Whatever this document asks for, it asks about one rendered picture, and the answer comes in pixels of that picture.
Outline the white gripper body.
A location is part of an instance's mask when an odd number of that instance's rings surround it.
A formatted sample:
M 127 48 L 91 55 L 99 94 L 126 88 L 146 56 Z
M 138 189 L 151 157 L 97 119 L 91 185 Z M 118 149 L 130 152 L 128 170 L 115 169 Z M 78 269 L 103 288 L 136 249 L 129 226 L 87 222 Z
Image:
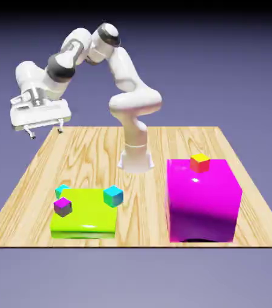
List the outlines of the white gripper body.
M 16 131 L 38 128 L 41 126 L 56 125 L 68 122 L 72 116 L 71 110 L 65 99 L 45 99 L 40 105 L 32 102 L 18 102 L 11 105 L 11 125 Z

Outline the small yellow cube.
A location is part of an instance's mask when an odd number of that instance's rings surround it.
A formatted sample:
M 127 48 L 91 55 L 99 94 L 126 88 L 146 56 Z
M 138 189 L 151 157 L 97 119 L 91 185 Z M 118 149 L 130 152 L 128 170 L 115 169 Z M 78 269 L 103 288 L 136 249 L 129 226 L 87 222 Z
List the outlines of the small yellow cube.
M 190 169 L 196 173 L 204 173 L 209 170 L 210 158 L 203 153 L 192 155 Z

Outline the small purple cube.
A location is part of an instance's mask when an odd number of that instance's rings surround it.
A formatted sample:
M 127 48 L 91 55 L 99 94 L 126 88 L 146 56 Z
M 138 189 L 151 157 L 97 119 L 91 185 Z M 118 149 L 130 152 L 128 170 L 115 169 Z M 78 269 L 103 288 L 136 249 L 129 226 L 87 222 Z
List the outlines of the small purple cube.
M 72 202 L 62 197 L 54 202 L 54 211 L 60 217 L 65 217 L 72 212 Z

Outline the large magenta box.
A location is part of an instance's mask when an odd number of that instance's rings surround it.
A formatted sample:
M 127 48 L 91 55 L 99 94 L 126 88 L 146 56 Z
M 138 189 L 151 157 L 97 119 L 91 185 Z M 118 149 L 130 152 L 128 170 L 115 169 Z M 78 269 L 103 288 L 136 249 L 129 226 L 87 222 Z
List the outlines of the large magenta box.
M 224 159 L 196 173 L 189 159 L 167 161 L 165 213 L 170 242 L 232 242 L 243 194 Z

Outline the large lime green box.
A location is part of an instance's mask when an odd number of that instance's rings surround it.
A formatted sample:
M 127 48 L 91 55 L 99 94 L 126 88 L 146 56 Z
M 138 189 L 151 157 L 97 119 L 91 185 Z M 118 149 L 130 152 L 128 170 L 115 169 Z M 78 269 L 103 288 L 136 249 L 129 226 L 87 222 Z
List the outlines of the large lime green box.
M 51 236 L 60 239 L 112 239 L 116 233 L 117 208 L 104 203 L 103 189 L 69 188 L 61 197 L 72 202 L 65 217 L 53 213 Z

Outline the small cyan cube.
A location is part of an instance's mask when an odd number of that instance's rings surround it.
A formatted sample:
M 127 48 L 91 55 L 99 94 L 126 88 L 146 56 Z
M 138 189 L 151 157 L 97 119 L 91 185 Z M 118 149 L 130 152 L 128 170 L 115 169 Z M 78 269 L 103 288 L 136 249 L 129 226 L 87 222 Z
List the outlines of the small cyan cube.
M 63 192 L 64 189 L 69 189 L 70 187 L 65 185 L 65 184 L 62 184 L 60 185 L 59 187 L 57 187 L 55 189 L 55 196 L 57 199 L 59 199 L 61 197 L 61 193 Z
M 123 203 L 123 191 L 113 185 L 103 191 L 104 203 L 114 208 Z

